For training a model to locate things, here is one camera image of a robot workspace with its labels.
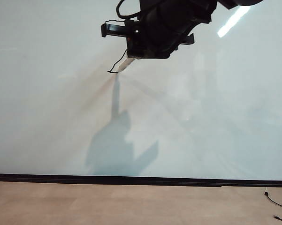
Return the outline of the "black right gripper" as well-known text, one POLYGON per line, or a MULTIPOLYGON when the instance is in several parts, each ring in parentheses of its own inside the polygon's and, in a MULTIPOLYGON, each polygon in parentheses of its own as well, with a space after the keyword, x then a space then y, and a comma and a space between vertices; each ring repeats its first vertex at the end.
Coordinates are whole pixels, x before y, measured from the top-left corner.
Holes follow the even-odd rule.
POLYGON ((179 45, 194 42, 191 31, 200 24, 209 24, 216 9, 215 0, 141 0, 140 10, 123 15, 121 0, 116 6, 118 21, 105 21, 101 35, 126 38, 127 56, 138 59, 168 59, 179 45))

